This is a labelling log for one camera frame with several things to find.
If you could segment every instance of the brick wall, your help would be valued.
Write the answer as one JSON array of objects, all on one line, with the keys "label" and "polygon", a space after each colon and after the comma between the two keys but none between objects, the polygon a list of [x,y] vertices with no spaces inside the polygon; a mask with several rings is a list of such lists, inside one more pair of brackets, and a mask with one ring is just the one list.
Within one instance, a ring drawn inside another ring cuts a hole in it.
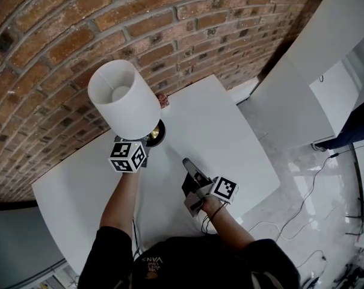
[{"label": "brick wall", "polygon": [[258,75],[321,0],[0,0],[0,202],[108,130],[93,72],[131,61],[167,95],[210,74],[226,89]]}]

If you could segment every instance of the shoe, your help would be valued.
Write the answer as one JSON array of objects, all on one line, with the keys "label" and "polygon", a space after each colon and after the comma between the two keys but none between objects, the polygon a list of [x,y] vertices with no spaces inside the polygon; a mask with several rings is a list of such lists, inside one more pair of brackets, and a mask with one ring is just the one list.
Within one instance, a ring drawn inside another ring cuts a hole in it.
[{"label": "shoe", "polygon": [[314,150],[314,151],[321,151],[321,152],[325,152],[325,151],[326,151],[326,149],[325,149],[325,148],[317,147],[317,146],[315,145],[315,143],[312,143],[312,148],[313,148],[313,150]]}]

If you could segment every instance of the white cube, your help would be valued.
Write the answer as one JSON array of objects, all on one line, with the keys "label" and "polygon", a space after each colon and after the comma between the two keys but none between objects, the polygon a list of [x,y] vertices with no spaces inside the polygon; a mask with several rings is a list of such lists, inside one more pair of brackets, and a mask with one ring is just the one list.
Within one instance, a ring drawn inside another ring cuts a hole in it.
[{"label": "white cube", "polygon": [[147,155],[140,141],[121,141],[108,158],[116,172],[137,172]]},{"label": "white cube", "polygon": [[211,188],[210,194],[231,204],[238,189],[239,185],[236,182],[219,176],[214,186]]}]

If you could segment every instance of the t-shirt sleeve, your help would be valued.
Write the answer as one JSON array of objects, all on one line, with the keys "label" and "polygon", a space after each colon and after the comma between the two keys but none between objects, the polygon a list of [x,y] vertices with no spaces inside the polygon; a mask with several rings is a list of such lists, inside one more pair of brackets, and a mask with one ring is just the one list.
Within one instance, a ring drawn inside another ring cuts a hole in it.
[{"label": "t-shirt sleeve", "polygon": [[132,271],[132,241],[117,228],[101,227],[79,278],[79,289],[113,289]]},{"label": "t-shirt sleeve", "polygon": [[253,272],[268,272],[283,288],[299,288],[300,274],[289,257],[274,240],[264,239],[248,244],[241,256]]}]

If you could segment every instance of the forearm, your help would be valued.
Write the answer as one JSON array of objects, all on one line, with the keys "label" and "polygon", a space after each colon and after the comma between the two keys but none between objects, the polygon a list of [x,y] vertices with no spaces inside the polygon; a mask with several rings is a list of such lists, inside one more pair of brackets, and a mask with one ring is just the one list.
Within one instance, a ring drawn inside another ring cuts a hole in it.
[{"label": "forearm", "polygon": [[226,207],[222,207],[214,215],[214,213],[222,206],[219,201],[218,203],[218,205],[207,211],[207,215],[217,230],[218,235],[222,239],[223,243],[229,246],[235,252],[239,252],[246,245],[255,241],[255,239],[240,224],[236,222]]},{"label": "forearm", "polygon": [[104,209],[100,227],[120,229],[132,238],[132,218],[139,181],[139,172],[124,173]]}]

